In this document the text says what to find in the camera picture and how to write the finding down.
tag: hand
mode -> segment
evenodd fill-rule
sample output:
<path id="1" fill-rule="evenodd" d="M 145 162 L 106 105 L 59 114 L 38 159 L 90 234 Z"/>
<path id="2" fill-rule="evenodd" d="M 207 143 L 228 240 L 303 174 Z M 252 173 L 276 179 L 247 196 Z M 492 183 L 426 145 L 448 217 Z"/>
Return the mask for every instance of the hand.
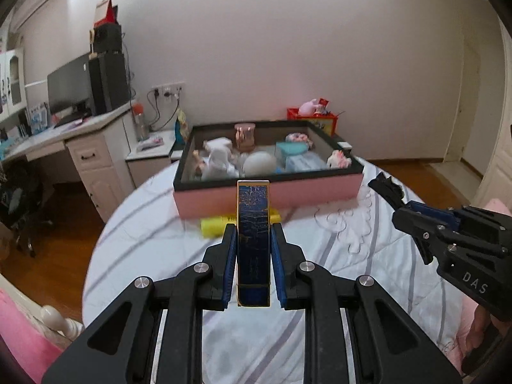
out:
<path id="1" fill-rule="evenodd" d="M 508 328 L 512 325 L 512 322 L 497 320 L 483 306 L 478 305 L 475 309 L 475 319 L 466 337 L 466 354 L 482 345 L 484 332 L 490 323 L 496 327 L 502 336 L 506 335 Z"/>

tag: black monitor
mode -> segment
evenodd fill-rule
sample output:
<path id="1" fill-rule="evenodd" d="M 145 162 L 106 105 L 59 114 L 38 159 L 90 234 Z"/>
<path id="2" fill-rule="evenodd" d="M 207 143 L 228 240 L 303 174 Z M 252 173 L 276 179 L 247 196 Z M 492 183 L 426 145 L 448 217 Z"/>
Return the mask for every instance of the black monitor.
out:
<path id="1" fill-rule="evenodd" d="M 89 53 L 73 59 L 48 75 L 48 104 L 55 114 L 69 107 L 91 108 L 93 102 L 89 76 Z"/>

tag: open box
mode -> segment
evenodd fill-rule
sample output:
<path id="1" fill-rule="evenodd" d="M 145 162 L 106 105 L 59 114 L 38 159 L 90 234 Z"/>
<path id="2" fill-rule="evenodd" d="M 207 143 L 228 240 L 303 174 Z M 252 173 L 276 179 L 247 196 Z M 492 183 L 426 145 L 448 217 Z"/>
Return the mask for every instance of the open box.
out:
<path id="1" fill-rule="evenodd" d="M 314 151 L 326 161 L 334 150 L 341 150 L 336 141 L 308 121 L 255 121 L 256 146 L 270 146 L 284 141 L 293 132 L 308 135 Z M 272 208 L 283 209 L 347 200 L 357 196 L 363 180 L 363 165 L 350 154 L 352 165 L 346 169 L 323 169 L 312 172 L 262 174 L 251 178 L 194 180 L 194 150 L 203 149 L 205 141 L 227 137 L 235 143 L 235 124 L 209 124 L 193 127 L 174 178 L 174 200 L 180 218 L 205 218 L 236 213 L 237 180 L 269 180 Z"/>

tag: bolt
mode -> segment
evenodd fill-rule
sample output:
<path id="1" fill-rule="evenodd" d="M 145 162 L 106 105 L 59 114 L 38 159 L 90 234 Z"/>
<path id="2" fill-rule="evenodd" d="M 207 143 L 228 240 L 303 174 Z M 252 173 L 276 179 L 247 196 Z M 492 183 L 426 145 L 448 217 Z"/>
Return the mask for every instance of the bolt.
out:
<path id="1" fill-rule="evenodd" d="M 373 284 L 375 284 L 375 280 L 373 279 L 372 276 L 367 276 L 366 274 L 364 276 L 361 276 L 359 278 L 359 283 L 362 285 L 362 286 L 365 286 L 365 287 L 370 287 L 370 286 L 373 286 Z"/>
<path id="2" fill-rule="evenodd" d="M 299 268 L 302 271 L 313 271 L 315 269 L 315 265 L 311 261 L 302 261 L 299 264 Z"/>
<path id="3" fill-rule="evenodd" d="M 206 263 L 197 263 L 194 266 L 194 271 L 196 273 L 204 273 L 204 272 L 208 271 L 209 268 L 210 268 L 210 266 Z"/>
<path id="4" fill-rule="evenodd" d="M 143 289 L 143 288 L 149 286 L 149 278 L 138 277 L 135 279 L 134 284 L 137 289 Z"/>

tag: yellow tube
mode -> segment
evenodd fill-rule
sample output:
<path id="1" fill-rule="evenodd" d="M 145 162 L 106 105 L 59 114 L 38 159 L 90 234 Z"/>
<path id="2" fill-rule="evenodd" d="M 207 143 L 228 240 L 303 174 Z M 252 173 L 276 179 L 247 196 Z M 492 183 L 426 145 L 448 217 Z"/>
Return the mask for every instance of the yellow tube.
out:
<path id="1" fill-rule="evenodd" d="M 270 223 L 281 222 L 281 215 L 276 209 L 270 209 Z M 201 219 L 201 233 L 204 238 L 216 238 L 224 234 L 227 224 L 236 224 L 236 214 L 212 216 Z"/>

